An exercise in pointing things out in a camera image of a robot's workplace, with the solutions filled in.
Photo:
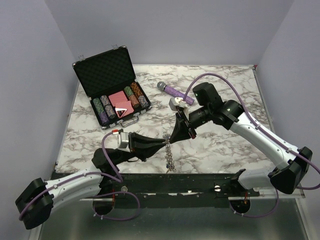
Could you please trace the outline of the round metal key ring disc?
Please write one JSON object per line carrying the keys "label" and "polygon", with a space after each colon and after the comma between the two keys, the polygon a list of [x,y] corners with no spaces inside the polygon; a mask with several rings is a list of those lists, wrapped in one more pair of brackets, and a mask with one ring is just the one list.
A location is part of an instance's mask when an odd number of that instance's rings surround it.
{"label": "round metal key ring disc", "polygon": [[171,149],[171,144],[170,144],[170,135],[165,132],[162,135],[163,139],[165,140],[165,159],[166,159],[166,173],[169,172],[176,172],[176,167],[173,161],[173,154],[172,154],[172,149]]}

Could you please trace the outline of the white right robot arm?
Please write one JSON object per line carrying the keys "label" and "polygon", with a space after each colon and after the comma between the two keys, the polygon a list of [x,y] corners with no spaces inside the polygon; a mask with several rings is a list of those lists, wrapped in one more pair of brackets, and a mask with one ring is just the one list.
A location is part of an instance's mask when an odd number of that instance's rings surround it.
{"label": "white right robot arm", "polygon": [[188,106],[181,97],[169,101],[176,112],[175,126],[169,142],[171,144],[194,139],[196,128],[212,121],[243,137],[269,158],[275,167],[255,170],[241,169],[231,179],[230,191],[241,196],[247,190],[260,187],[273,187],[284,194],[292,194],[309,167],[303,160],[312,158],[312,151],[287,143],[260,124],[235,100],[223,101],[214,85],[201,83],[193,88],[200,108],[188,112]]}

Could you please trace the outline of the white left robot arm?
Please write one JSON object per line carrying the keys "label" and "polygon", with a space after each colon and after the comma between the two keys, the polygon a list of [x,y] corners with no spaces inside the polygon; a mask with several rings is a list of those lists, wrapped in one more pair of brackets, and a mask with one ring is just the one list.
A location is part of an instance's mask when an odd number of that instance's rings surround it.
{"label": "white left robot arm", "polygon": [[112,130],[103,137],[101,148],[95,151],[89,167],[56,180],[33,180],[15,200],[18,219],[31,230],[48,220],[53,211],[69,203],[88,197],[107,197],[111,185],[106,181],[124,181],[118,164],[132,158],[145,161],[165,145],[165,139]]}

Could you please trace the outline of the all in triangle button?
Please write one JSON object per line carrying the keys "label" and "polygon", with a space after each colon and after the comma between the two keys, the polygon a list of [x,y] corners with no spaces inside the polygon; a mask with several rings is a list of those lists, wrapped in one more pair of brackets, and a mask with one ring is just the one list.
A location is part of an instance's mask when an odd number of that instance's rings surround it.
{"label": "all in triangle button", "polygon": [[125,113],[127,112],[127,110],[128,110],[127,108],[116,107],[115,113],[117,114],[117,116],[119,118],[122,118],[125,115]]}

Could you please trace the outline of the purple glitter microphone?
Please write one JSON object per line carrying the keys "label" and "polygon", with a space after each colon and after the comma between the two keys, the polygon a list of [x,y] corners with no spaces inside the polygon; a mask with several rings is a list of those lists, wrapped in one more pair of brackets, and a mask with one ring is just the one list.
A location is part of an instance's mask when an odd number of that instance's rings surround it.
{"label": "purple glitter microphone", "polygon": [[[167,84],[164,83],[163,81],[159,81],[159,82],[157,83],[157,88],[158,88],[160,91],[165,92],[165,93],[167,93],[167,94],[169,94],[170,96],[175,97],[175,98],[176,98],[176,97],[184,98],[184,96],[185,96],[184,93],[182,93],[182,92],[176,90],[175,88],[167,85]],[[186,102],[188,105],[190,105],[190,106],[193,105],[194,101],[195,101],[195,100],[194,100],[193,98],[189,97],[189,96],[187,96],[186,99],[185,99],[185,102]]]}

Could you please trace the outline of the red playing card deck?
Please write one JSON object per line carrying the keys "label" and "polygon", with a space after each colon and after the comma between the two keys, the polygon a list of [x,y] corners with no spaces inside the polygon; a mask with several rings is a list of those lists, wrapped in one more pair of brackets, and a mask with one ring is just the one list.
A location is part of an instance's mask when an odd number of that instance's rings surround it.
{"label": "red playing card deck", "polygon": [[114,94],[108,96],[110,103],[114,108],[125,108],[127,112],[124,114],[123,117],[132,114],[134,109],[132,107],[132,103],[128,100],[127,96],[125,95],[124,91],[119,91]]}

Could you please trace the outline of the black poker chip case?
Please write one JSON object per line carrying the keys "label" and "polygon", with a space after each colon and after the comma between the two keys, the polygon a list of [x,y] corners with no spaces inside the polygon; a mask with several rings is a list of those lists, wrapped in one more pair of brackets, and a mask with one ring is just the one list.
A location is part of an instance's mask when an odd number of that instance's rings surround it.
{"label": "black poker chip case", "polygon": [[[126,46],[81,59],[72,68],[87,96],[98,124],[102,129],[116,125],[126,127],[138,122],[139,116],[152,108],[137,77]],[[134,112],[119,118],[109,96],[123,91],[131,101]]]}

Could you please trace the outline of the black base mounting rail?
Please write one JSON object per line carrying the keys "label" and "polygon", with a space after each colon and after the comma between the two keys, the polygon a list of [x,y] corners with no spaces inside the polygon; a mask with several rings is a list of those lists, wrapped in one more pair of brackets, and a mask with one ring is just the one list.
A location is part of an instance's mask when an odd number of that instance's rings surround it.
{"label": "black base mounting rail", "polygon": [[198,173],[124,173],[123,182],[104,178],[99,194],[114,193],[114,207],[133,209],[137,200],[123,194],[126,189],[137,196],[141,208],[228,208],[229,199],[242,200],[245,196],[258,197],[253,189],[233,185],[233,174]]}

